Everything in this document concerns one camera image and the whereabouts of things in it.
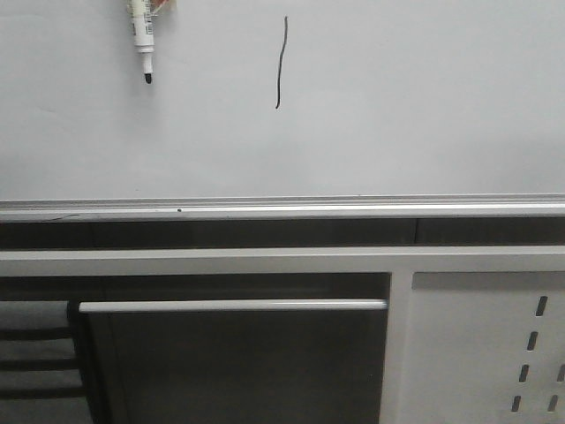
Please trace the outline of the white marker with black tip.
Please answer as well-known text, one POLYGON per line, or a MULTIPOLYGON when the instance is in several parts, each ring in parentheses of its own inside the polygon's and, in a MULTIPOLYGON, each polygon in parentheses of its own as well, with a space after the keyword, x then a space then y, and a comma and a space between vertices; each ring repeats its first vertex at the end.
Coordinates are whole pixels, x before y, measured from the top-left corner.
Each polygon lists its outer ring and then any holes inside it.
POLYGON ((129 0, 133 45, 139 54, 145 82, 153 82, 154 31, 153 12, 150 0, 129 0))

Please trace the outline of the white horizontal rail bar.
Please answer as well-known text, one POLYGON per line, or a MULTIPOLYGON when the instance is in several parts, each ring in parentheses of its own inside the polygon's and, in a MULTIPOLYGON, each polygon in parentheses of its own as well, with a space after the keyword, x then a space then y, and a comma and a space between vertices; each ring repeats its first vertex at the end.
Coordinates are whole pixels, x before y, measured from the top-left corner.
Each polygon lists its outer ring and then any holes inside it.
POLYGON ((384 299, 226 299, 81 302, 82 314, 133 314, 243 311, 335 311, 388 309, 384 299))

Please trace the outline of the white whiteboard with aluminium frame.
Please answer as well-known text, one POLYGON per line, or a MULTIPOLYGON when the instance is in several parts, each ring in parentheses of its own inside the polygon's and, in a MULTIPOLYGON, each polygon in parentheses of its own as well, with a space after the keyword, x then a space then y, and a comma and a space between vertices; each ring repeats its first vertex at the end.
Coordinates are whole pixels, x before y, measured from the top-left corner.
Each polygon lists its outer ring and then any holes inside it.
POLYGON ((5 221, 562 216, 561 1, 1 4, 5 221))

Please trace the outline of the white perforated metal panel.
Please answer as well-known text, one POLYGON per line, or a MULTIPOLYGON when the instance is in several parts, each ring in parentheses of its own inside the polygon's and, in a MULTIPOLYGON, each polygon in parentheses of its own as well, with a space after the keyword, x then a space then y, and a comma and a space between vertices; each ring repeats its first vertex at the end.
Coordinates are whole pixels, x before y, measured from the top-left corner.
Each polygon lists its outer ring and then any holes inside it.
POLYGON ((398 420, 562 423, 563 273, 417 273, 398 420))

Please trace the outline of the white metal table frame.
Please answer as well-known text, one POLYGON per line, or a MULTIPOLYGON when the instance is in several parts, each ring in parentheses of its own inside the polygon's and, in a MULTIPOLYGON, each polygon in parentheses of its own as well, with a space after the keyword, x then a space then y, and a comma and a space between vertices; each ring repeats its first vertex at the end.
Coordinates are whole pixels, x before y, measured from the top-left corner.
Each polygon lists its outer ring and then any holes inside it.
POLYGON ((380 419, 401 423, 403 363, 417 273, 561 272, 560 246, 346 247, 137 251, 20 251, 3 276, 156 276, 377 272, 391 277, 380 419))

